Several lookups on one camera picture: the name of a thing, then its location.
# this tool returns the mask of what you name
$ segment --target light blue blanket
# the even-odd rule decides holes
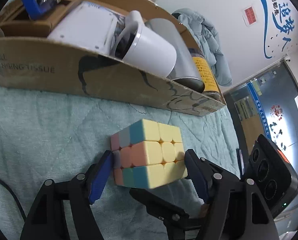
[[[218,84],[225,87],[231,86],[230,69],[222,53],[219,33],[214,25],[200,13],[189,8],[178,9],[172,15],[188,28],[207,60]]]
[[[238,141],[227,108],[196,117],[151,107],[97,98],[0,87],[0,179],[18,196],[28,214],[46,179],[70,180],[84,172],[110,149],[109,136],[141,118],[180,127],[185,149],[239,174]],[[192,182],[182,179],[152,190],[165,200],[199,213]],[[71,239],[77,239],[68,202],[65,203]],[[110,176],[101,199],[92,206],[107,239],[167,239],[163,223],[145,206],[118,187]],[[23,227],[9,192],[0,186],[0,228],[18,240]]]

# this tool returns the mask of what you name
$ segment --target chinese characters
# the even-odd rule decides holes
[[[262,110],[262,107],[261,107],[261,104],[260,104],[259,100],[256,100],[255,104],[258,107],[258,111],[259,111],[259,114],[260,114],[260,117],[261,117],[261,120],[262,120],[262,123],[263,123],[263,126],[264,126],[265,133],[268,136],[270,134],[270,132],[269,132],[269,127],[268,127],[266,116],[265,116],[265,114]]]
[[[271,0],[272,1],[272,17],[273,22],[276,26],[276,28],[280,31],[280,33],[285,33],[285,35],[289,35],[290,31],[293,31],[294,29],[294,20],[291,18],[291,10],[288,7],[288,3],[278,3],[277,0]],[[280,23],[277,22],[276,16],[279,16]],[[282,38],[283,41],[285,41],[285,44],[282,47],[282,52],[287,45],[288,42],[291,41],[291,38],[287,38],[284,36]]]

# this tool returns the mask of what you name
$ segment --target pastel rubik's cube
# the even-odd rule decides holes
[[[188,176],[179,127],[146,119],[111,136],[117,185],[156,188]]]

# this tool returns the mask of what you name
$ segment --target screw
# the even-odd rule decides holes
[[[253,180],[253,179],[247,179],[247,183],[248,183],[249,185],[253,185],[253,184],[254,184],[254,180]]]
[[[86,176],[83,173],[77,175],[77,180],[83,180]]]
[[[47,180],[45,181],[45,185],[46,185],[46,186],[50,186],[51,184],[52,184],[52,180],[47,179]]]
[[[173,219],[174,221],[179,221],[179,220],[180,220],[180,216],[179,216],[178,214],[173,214],[173,215],[172,215],[172,219]]]
[[[222,179],[222,175],[221,175],[220,173],[215,173],[215,174],[213,174],[213,177],[214,177],[215,179]]]

